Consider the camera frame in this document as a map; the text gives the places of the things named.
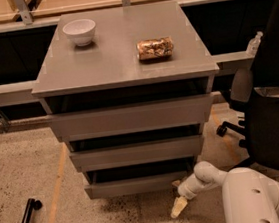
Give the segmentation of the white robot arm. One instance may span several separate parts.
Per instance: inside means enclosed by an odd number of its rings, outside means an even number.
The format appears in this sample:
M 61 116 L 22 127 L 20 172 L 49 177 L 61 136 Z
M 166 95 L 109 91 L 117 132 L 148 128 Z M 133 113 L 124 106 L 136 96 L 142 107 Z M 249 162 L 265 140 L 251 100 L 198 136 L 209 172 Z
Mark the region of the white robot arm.
M 279 223 L 278 181 L 250 168 L 223 171 L 206 161 L 193 170 L 177 185 L 172 218 L 178 218 L 198 193 L 220 186 L 226 223 Z

